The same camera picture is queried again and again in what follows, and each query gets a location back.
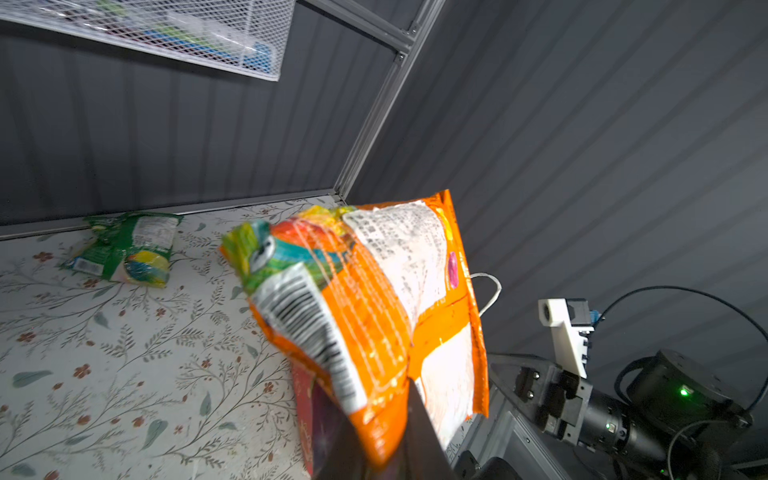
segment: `nutrition label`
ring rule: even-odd
[[[342,217],[373,255],[409,315],[419,316],[446,294],[448,244],[440,219],[422,201]]]
[[[136,221],[133,243],[136,247],[157,245],[170,250],[179,220],[173,217],[142,217]]]

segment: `metal bracket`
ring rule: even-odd
[[[357,134],[355,144],[352,146],[352,150],[349,151],[344,168],[341,170],[339,178],[336,179],[334,188],[344,200],[346,200],[349,192],[352,190],[352,185],[354,185],[362,165],[373,148],[373,144],[376,142],[376,138],[379,136],[379,132],[382,130],[402,86],[411,73],[411,69],[424,47],[429,32],[435,26],[435,22],[445,2],[446,0],[424,0],[422,3],[422,7],[419,9],[419,13],[411,25],[411,30],[416,30],[416,32],[414,32],[413,36],[406,35],[406,37],[414,40],[413,47],[409,51],[401,50],[395,56],[395,60],[389,68],[379,94],[376,96],[371,110],[368,112],[368,117],[366,117],[360,132]]]
[[[388,21],[362,7],[353,0],[304,0],[342,22],[364,31],[368,35],[383,41],[397,51],[409,53],[414,38]]]

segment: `black cable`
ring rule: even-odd
[[[654,357],[644,356],[641,359],[634,360],[630,362],[629,365],[625,366],[624,369],[621,370],[621,372],[619,372],[619,374],[616,376],[616,380],[614,381],[614,392],[616,392],[616,395],[627,405],[631,405],[632,402],[624,395],[624,392],[621,391],[621,380],[624,380],[624,377],[629,372],[645,367],[652,359],[654,359]]]
[[[728,423],[727,420],[698,420],[697,422],[689,423],[688,425],[684,426],[682,429],[677,430],[674,435],[672,435],[672,441],[670,442],[670,446],[667,447],[667,474],[670,476],[670,480],[674,480],[674,476],[672,474],[672,447],[674,447],[675,442],[678,438],[680,438],[680,435],[683,435],[683,432],[688,430],[691,427],[695,427],[698,425],[704,425],[705,423]],[[722,468],[717,473],[717,479],[720,480],[720,473],[722,472]]]
[[[576,453],[576,447],[574,447],[571,451],[574,453],[574,457],[576,457],[576,460],[578,460],[578,462],[581,463],[581,466],[586,468],[592,475],[598,477],[600,480],[608,480],[608,477],[605,476],[605,474],[600,473],[595,468],[589,466],[584,460],[581,459],[580,456],[578,456],[578,453]]]
[[[638,288],[637,290],[632,290],[629,293],[625,293],[624,295],[620,296],[618,299],[616,299],[611,305],[608,306],[605,311],[598,317],[598,320],[594,323],[597,325],[599,322],[603,321],[605,319],[605,315],[611,311],[611,309],[620,301],[624,300],[628,296],[632,296],[635,293],[644,292],[646,290],[683,290],[684,292],[691,292],[691,293],[698,293],[699,295],[703,295],[706,297],[711,298],[712,300],[715,300],[717,302],[722,303],[723,305],[731,308],[734,312],[741,315],[747,322],[752,323],[752,325],[760,331],[760,334],[763,335],[763,338],[768,342],[768,332],[760,326],[760,324],[752,319],[751,316],[747,315],[742,309],[740,309],[738,306],[733,305],[732,303],[727,302],[726,300],[723,300],[719,298],[718,296],[714,296],[711,293],[702,292],[701,290],[696,290],[693,288],[686,288],[685,286],[675,286],[675,285],[654,285],[654,286],[644,286],[643,288]],[[751,412],[758,403],[760,403],[763,398],[766,396],[766,391],[768,391],[768,376],[766,376],[765,382],[763,383],[763,387],[760,389],[760,391],[757,394],[757,397],[754,399],[754,401],[746,408],[748,412]]]

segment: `gray corrugated wall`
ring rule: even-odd
[[[277,83],[0,23],[0,224],[332,187],[394,55],[303,4]]]
[[[768,327],[768,3],[464,0],[435,35],[347,200],[452,190],[471,270],[504,285],[489,351],[552,356],[539,298],[659,283]],[[611,392],[662,346],[750,401],[768,373],[741,318],[662,292],[611,313],[588,372]],[[737,457],[768,454],[768,402],[756,417]]]

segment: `green snack bag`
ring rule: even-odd
[[[170,247],[182,218],[154,212],[86,217],[96,241],[62,267],[114,282],[164,287],[170,276]]]

